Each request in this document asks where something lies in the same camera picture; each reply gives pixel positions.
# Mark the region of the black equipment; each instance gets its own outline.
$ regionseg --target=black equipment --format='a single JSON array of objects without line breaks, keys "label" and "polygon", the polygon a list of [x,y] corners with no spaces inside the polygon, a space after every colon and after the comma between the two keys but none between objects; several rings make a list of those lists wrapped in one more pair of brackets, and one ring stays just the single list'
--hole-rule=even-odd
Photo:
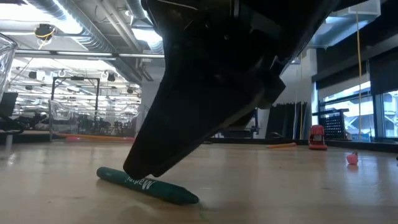
[{"label": "black equipment", "polygon": [[12,116],[18,93],[3,93],[0,102],[0,113],[4,116]]},{"label": "black equipment", "polygon": [[18,121],[10,118],[14,111],[18,93],[3,93],[0,102],[0,129],[6,131],[7,134],[20,134],[25,130],[25,126]]},{"label": "black equipment", "polygon": [[279,75],[340,2],[348,1],[142,0],[166,70],[124,170],[159,177],[255,107],[270,107],[285,88]]},{"label": "black equipment", "polygon": [[37,72],[29,72],[28,77],[32,79],[37,79]]}]

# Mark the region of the marker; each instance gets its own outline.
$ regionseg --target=marker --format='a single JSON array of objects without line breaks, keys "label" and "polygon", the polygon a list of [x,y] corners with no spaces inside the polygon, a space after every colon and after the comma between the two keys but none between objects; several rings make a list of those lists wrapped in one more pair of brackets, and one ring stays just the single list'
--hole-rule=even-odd
[{"label": "marker", "polygon": [[132,179],[120,170],[100,167],[97,170],[97,176],[110,183],[118,184],[177,205],[196,204],[199,202],[199,198],[196,195],[183,187],[151,178]]}]

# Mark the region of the red machine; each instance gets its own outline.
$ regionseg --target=red machine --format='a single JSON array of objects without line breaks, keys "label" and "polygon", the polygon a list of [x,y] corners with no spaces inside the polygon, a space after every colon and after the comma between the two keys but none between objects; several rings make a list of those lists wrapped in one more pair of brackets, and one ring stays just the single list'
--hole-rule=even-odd
[{"label": "red machine", "polygon": [[313,125],[308,140],[308,148],[311,150],[327,150],[325,145],[325,132],[322,125]]}]

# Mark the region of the wall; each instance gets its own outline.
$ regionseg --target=wall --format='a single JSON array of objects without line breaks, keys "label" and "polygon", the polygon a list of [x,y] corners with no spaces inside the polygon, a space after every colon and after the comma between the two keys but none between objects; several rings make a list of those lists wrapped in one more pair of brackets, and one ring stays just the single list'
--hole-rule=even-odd
[{"label": "wall", "polygon": [[142,123],[144,122],[144,119],[146,117],[146,114],[149,111],[149,108],[152,106],[152,103],[154,102],[157,90],[159,89],[159,85],[160,85],[160,81],[142,82],[141,105],[138,109],[139,115],[137,117],[137,123],[136,123],[137,133],[140,130]]}]

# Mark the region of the red object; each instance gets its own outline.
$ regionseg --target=red object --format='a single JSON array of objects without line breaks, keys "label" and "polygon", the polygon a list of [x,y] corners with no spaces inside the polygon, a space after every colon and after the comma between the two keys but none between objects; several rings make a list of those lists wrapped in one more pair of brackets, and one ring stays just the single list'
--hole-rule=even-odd
[{"label": "red object", "polygon": [[67,137],[66,140],[67,141],[80,141],[80,138],[72,136],[72,137]]},{"label": "red object", "polygon": [[353,154],[348,155],[348,156],[347,156],[347,162],[348,162],[349,164],[351,164],[351,165],[356,165],[356,164],[358,164],[358,153],[357,153],[357,152],[354,152]]},{"label": "red object", "polygon": [[311,150],[327,150],[325,145],[325,132],[322,125],[313,125],[308,140],[308,148]]}]

